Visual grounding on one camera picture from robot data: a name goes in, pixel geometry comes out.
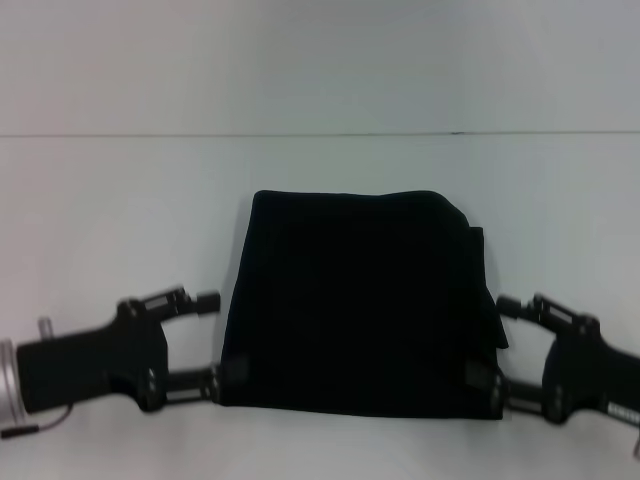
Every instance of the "black fabric cover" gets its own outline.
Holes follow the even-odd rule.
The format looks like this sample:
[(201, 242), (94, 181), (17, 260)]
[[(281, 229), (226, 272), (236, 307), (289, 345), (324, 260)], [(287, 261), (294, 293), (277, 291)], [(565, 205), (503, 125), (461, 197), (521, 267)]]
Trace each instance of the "black fabric cover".
[(499, 418), (465, 365), (507, 346), (483, 235), (433, 192), (255, 195), (220, 403)]

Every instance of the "silver cylinder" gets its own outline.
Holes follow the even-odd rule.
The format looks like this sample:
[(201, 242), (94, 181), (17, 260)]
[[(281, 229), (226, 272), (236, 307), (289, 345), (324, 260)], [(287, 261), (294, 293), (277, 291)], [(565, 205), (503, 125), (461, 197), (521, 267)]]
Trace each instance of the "silver cylinder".
[(0, 425), (20, 425), (25, 411), (20, 397), (16, 357), (11, 340), (0, 341)]

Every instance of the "white backdrop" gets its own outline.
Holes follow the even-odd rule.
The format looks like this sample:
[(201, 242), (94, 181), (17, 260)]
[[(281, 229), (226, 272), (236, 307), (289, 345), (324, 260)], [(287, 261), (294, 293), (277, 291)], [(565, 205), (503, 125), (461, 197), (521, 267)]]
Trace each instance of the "white backdrop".
[[(432, 189), (485, 228), (494, 295), (543, 291), (600, 316), (607, 339), (640, 353), (639, 152), (633, 135), (5, 138), (1, 333), (34, 339), (42, 314), (58, 333), (95, 327), (123, 296), (184, 283), (220, 289), (224, 311), (168, 328), (170, 363), (208, 362), (253, 193)], [(502, 365), (539, 379), (551, 337), (507, 328)], [(589, 413), (564, 428), (515, 414), (428, 421), (211, 405), (145, 416), (113, 397), (78, 406), (55, 431), (0, 444), (0, 466), (20, 480), (631, 479), (636, 434)]]
[(633, 0), (3, 0), (1, 134), (640, 130)]

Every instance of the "metal pin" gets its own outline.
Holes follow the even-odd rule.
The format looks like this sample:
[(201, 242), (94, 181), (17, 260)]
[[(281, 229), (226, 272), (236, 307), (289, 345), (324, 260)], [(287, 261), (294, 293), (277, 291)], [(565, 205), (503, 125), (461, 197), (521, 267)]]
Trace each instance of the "metal pin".
[(49, 317), (40, 317), (38, 319), (38, 330), (42, 340), (51, 340), (53, 338), (53, 323)]

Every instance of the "white table surface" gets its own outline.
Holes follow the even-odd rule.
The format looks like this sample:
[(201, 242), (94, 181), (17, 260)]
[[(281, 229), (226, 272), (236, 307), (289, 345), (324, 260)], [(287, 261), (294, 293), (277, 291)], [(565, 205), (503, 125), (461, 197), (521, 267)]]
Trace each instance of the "white table surface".
[[(260, 189), (438, 191), (485, 229), (491, 292), (542, 291), (640, 353), (640, 138), (1, 139), (0, 328), (57, 333), (183, 283), (220, 289), (219, 318), (167, 329), (172, 366), (220, 353), (252, 195)], [(507, 372), (539, 379), (551, 337), (507, 323)], [(55, 431), (0, 444), (0, 476), (65, 479), (631, 479), (636, 433), (595, 414), (564, 428), (340, 417), (198, 405), (147, 416), (79, 405)]]

